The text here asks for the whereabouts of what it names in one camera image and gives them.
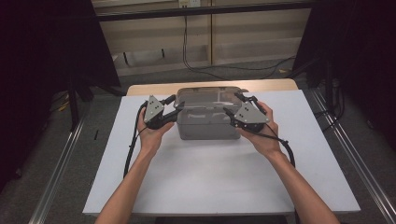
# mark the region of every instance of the metal frame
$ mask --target metal frame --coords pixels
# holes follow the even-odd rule
[[[275,10],[311,8],[314,4],[317,3],[318,3],[317,0],[305,0],[298,2],[265,3],[265,4],[246,5],[246,6],[186,7],[186,8],[172,8],[172,9],[161,9],[161,10],[151,10],[151,11],[123,12],[123,13],[100,13],[96,15],[96,19],[99,21],[126,21],[126,20],[165,18],[165,17],[238,13],[238,12],[275,11]]]
[[[70,160],[70,157],[75,148],[76,142],[78,140],[79,134],[81,133],[82,127],[84,125],[85,118],[87,118],[90,112],[91,102],[86,103],[83,108],[83,115],[81,116],[79,123],[77,124],[76,129],[69,134],[69,138],[67,139],[66,145],[64,146],[64,150],[62,152],[61,158],[58,160],[56,164],[55,170],[53,171],[49,182],[44,190],[44,193],[41,195],[40,201],[38,202],[35,211],[30,218],[29,224],[38,224],[44,223],[46,220],[47,214],[50,210],[50,206],[55,198],[56,191],[59,188],[59,185],[62,180],[62,176],[64,175],[64,171],[67,167],[67,163]]]
[[[320,107],[320,110],[326,111],[326,102],[321,93],[319,91],[311,91],[311,93],[314,96],[318,106]],[[332,130],[334,131],[335,136],[337,137],[338,141],[343,147],[343,150],[349,157],[349,160],[352,162],[359,176],[361,177],[364,185],[372,195],[376,205],[382,212],[385,220],[389,224],[396,224],[396,210],[394,205],[391,203],[386,192],[382,189],[382,187],[374,178],[373,174],[370,172],[367,165],[364,163],[361,155],[359,154],[355,146],[353,146],[341,124],[337,120],[335,120],[335,118],[329,113],[325,113],[325,118],[330,125],[334,124],[332,126]]]

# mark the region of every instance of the white table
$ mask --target white table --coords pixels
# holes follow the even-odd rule
[[[273,108],[297,170],[334,212],[359,205],[301,91],[253,92]],[[168,95],[156,95],[158,99]],[[147,95],[122,98],[84,214],[97,215],[122,180],[138,107]],[[137,141],[132,162],[140,148]],[[271,164],[248,140],[183,141],[175,125],[148,168],[134,205],[144,216],[285,214],[293,204]]]

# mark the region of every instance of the black cable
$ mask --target black cable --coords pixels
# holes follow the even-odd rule
[[[318,61],[319,61],[319,58],[318,57],[314,57],[312,60],[308,61],[307,63],[304,63],[299,68],[297,68],[296,70],[292,71],[285,78],[296,78],[302,72],[304,72],[306,69],[308,69],[311,65],[315,64]]]
[[[142,131],[140,131],[140,132],[137,134],[137,137],[138,137],[143,131],[145,131],[147,128],[148,128],[148,127],[145,127],[144,129],[142,129]]]
[[[278,66],[280,66],[282,63],[287,62],[288,60],[295,59],[295,58],[296,58],[296,56],[291,56],[291,57],[289,57],[289,58],[287,58],[287,59],[284,59],[284,60],[280,61],[280,62],[277,63],[276,65],[272,66],[272,67],[274,67],[274,70],[271,72],[270,75],[268,75],[268,76],[266,76],[266,77],[261,77],[260,79],[266,79],[266,78],[268,78],[268,77],[273,76],[274,73],[276,72],[276,69],[277,69]]]
[[[277,136],[277,134],[274,132],[274,130],[267,123],[265,123],[265,125],[271,130],[271,132],[274,134],[274,136],[271,136],[271,135],[268,135],[268,134],[264,134],[264,133],[254,133],[254,132],[252,132],[251,130],[248,130],[248,129],[243,129],[243,130],[247,131],[248,133],[253,133],[253,134],[256,134],[256,135],[261,136],[261,137],[271,138],[271,139],[279,141],[282,144],[282,146],[288,151],[290,163],[295,168],[296,167],[296,163],[295,163],[295,160],[294,160],[294,154],[293,154],[293,151],[291,150],[291,147],[289,146],[289,142],[286,141],[286,140],[280,139]],[[295,210],[295,209],[294,209],[294,216],[295,216],[295,219],[296,219],[296,224],[300,224],[300,217],[298,216],[297,210]]]
[[[296,57],[295,55],[293,55],[287,59],[280,61],[277,64],[274,64],[274,65],[271,65],[268,67],[263,67],[263,68],[245,68],[245,67],[236,67],[236,66],[228,66],[228,65],[212,65],[212,66],[206,66],[206,67],[192,67],[189,65],[189,62],[187,60],[187,17],[184,17],[184,24],[185,24],[185,26],[184,26],[184,39],[183,39],[183,63],[190,71],[195,72],[195,73],[207,74],[207,75],[210,75],[212,77],[216,77],[216,78],[219,78],[222,80],[230,80],[230,79],[227,79],[224,77],[218,77],[212,73],[208,73],[208,72],[204,72],[204,71],[200,71],[200,70],[205,70],[205,69],[209,69],[209,68],[231,68],[231,69],[240,69],[240,70],[248,70],[248,71],[261,71],[261,70],[275,68],[273,70],[273,72],[269,76],[267,76],[267,77],[270,77],[275,73],[276,68],[278,66],[280,66],[282,63],[285,63],[291,59],[295,59],[295,57]]]
[[[338,106],[340,107],[340,111],[338,113],[338,115],[335,115],[334,117],[334,121],[332,121],[331,124],[329,124],[329,126],[327,126],[326,128],[322,129],[322,132],[326,132],[327,130],[329,130],[331,127],[333,127],[334,125],[336,125],[337,122],[339,122],[339,120],[341,119],[341,117],[343,117],[344,112],[345,112],[345,107],[346,107],[346,101],[345,101],[345,95],[344,95],[344,91],[342,90],[341,86],[339,87],[339,92],[337,92],[337,98],[339,99],[341,95],[341,103],[338,103]]]
[[[203,71],[196,70],[196,69],[194,69],[193,67],[191,67],[189,65],[189,63],[187,61],[187,17],[184,17],[184,24],[185,24],[185,26],[184,26],[184,40],[183,40],[183,63],[184,63],[184,65],[186,65],[186,67],[190,71],[192,71],[194,73],[207,74],[207,75],[210,75],[212,77],[216,77],[216,78],[221,79],[221,80],[230,80],[228,78],[218,77],[218,76],[216,76],[214,74],[211,74],[211,73],[208,73],[208,72],[203,72]]]
[[[129,145],[129,152],[128,152],[128,156],[126,158],[126,162],[125,162],[125,167],[124,167],[124,174],[123,177],[125,177],[128,174],[129,171],[129,164],[131,163],[131,158],[132,158],[132,154],[134,153],[134,145],[136,145],[136,140],[137,140],[137,136],[136,136],[136,132],[137,132],[137,123],[139,122],[139,116],[140,116],[140,112],[142,111],[142,109],[147,105],[147,102],[143,103],[139,110],[137,111],[137,115],[136,115],[136,120],[134,122],[134,136],[132,137],[132,143],[131,145]]]
[[[318,119],[321,116],[323,116],[324,114],[329,113],[329,112],[330,112],[329,110],[324,110],[324,111],[315,112],[314,115],[315,115],[315,118]]]

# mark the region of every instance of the forearm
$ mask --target forearm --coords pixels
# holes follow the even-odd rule
[[[267,159],[272,163],[282,180],[304,224],[339,223],[334,213],[300,173],[294,169],[283,153],[273,153]]]
[[[138,155],[128,174],[107,201],[95,223],[127,223],[152,157]]]

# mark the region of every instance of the gray container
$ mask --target gray container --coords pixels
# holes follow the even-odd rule
[[[238,139],[239,132],[230,125],[223,108],[234,113],[242,102],[234,96],[238,87],[185,88],[177,92],[174,107],[183,110],[177,115],[177,127],[183,140]]]

